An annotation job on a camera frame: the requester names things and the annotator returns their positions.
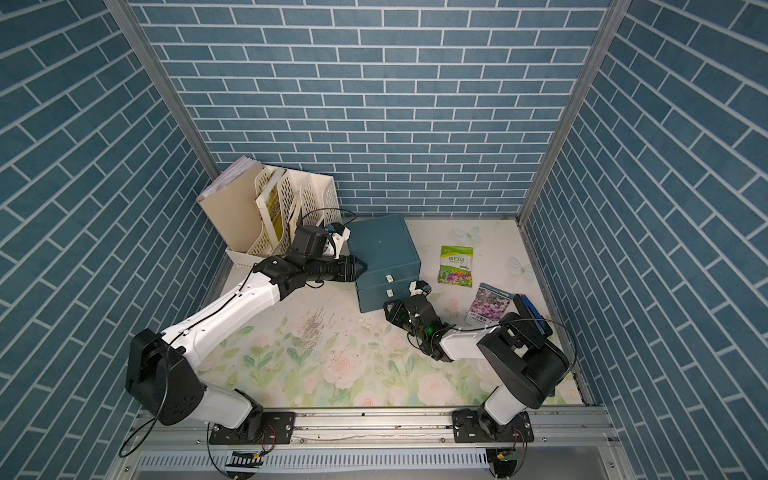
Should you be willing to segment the teal drawer cabinet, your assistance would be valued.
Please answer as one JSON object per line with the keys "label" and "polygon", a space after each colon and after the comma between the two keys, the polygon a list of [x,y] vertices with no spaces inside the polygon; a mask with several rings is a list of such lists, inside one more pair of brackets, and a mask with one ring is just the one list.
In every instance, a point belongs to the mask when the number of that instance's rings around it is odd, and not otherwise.
{"label": "teal drawer cabinet", "polygon": [[367,265],[355,281],[360,312],[410,297],[410,285],[420,276],[421,260],[404,217],[355,220],[349,229],[349,252]]}

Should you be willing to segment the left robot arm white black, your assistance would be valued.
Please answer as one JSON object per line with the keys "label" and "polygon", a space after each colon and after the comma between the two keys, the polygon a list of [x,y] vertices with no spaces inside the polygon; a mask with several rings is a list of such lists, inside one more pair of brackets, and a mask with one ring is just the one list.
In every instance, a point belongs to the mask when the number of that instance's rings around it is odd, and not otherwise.
{"label": "left robot arm white black", "polygon": [[310,282],[353,282],[367,268],[343,254],[351,235],[340,223],[300,226],[287,252],[254,264],[223,297],[161,332],[145,329],[129,347],[126,391],[165,426],[194,418],[228,429],[252,426],[260,405],[244,393],[205,384],[202,361],[259,313]]}

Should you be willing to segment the purple flower seed bag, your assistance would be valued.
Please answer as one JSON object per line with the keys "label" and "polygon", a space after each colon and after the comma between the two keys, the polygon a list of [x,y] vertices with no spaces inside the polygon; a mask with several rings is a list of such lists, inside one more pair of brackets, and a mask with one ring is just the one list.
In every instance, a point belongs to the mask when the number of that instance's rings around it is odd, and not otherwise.
{"label": "purple flower seed bag", "polygon": [[511,293],[481,283],[465,316],[465,322],[474,327],[497,323],[504,316],[512,299]]}

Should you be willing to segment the green flower seed bag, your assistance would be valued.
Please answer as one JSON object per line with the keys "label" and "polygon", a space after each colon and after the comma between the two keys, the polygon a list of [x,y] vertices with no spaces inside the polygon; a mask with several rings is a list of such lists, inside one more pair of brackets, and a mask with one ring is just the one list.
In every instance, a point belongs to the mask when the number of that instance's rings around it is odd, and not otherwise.
{"label": "green flower seed bag", "polygon": [[472,247],[442,246],[438,282],[470,288],[473,285],[473,255]]}

